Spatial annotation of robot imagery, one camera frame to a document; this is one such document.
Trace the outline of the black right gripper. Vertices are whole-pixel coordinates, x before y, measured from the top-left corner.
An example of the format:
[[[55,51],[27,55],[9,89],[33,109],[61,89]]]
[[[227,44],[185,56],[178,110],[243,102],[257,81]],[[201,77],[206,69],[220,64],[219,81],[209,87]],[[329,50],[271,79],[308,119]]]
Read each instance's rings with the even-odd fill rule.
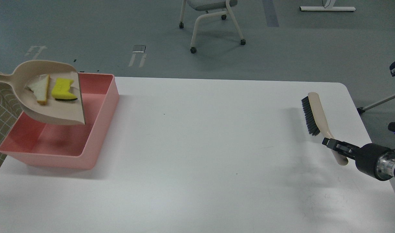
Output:
[[[364,174],[379,181],[387,181],[393,178],[383,168],[379,168],[382,158],[393,158],[393,151],[387,147],[369,143],[360,148],[356,145],[331,138],[324,138],[322,144],[342,156],[355,160],[357,169]]]

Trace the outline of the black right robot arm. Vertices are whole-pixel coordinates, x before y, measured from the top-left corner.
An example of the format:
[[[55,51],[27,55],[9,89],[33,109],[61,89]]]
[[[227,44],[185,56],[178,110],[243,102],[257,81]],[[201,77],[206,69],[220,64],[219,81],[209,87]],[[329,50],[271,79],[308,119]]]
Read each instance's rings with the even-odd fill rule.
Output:
[[[391,76],[395,77],[395,62],[390,65],[389,69]],[[359,107],[357,111],[361,115],[365,111],[392,99],[395,99],[395,94],[366,107]],[[395,133],[395,122],[391,122],[388,125],[388,130]],[[322,144],[336,152],[336,155],[342,155],[354,160],[359,171],[379,181],[395,178],[395,149],[374,143],[366,144],[360,148],[347,142],[330,138],[324,138]]]

